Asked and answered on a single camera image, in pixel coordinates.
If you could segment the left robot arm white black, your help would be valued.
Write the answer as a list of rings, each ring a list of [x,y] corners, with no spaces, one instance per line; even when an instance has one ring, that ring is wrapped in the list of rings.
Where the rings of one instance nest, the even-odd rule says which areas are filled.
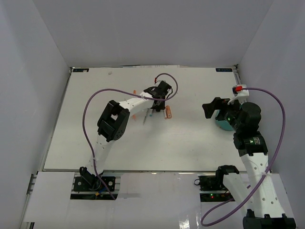
[[[165,102],[172,99],[178,92],[178,86],[176,86],[176,90],[173,90],[166,81],[155,80],[154,83],[154,86],[144,89],[140,94],[107,88],[96,91],[88,99],[82,115],[82,130],[91,150],[91,158],[87,166],[80,167],[79,172],[89,190],[98,190],[100,187],[108,188],[101,177],[105,161],[114,142],[125,133],[129,118],[142,110],[157,112],[164,110]],[[93,146],[85,127],[86,113],[93,98],[107,91],[130,95],[131,98],[120,102],[110,100],[107,103],[97,122],[97,141]]]

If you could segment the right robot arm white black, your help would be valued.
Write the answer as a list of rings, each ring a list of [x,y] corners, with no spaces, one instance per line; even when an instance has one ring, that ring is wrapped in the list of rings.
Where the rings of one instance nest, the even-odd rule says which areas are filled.
[[[229,190],[238,204],[235,213],[244,213],[245,229],[295,229],[296,222],[282,208],[271,178],[268,149],[258,131],[261,109],[258,105],[216,97],[203,104],[207,119],[217,110],[218,121],[226,121],[234,130],[234,146],[247,171],[250,187],[247,188],[235,166],[220,166],[215,184],[220,190]]]

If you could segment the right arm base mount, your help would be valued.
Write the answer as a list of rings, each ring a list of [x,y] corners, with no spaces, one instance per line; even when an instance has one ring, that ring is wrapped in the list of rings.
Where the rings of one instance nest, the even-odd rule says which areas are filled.
[[[194,180],[194,185],[200,190],[200,201],[224,202],[232,198],[228,189],[219,185],[215,176],[199,176]]]

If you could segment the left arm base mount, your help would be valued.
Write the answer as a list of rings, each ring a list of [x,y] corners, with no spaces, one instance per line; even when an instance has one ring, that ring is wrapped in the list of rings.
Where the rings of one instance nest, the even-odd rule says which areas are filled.
[[[116,177],[91,174],[86,167],[80,167],[74,177],[70,199],[72,200],[115,200],[118,196]]]

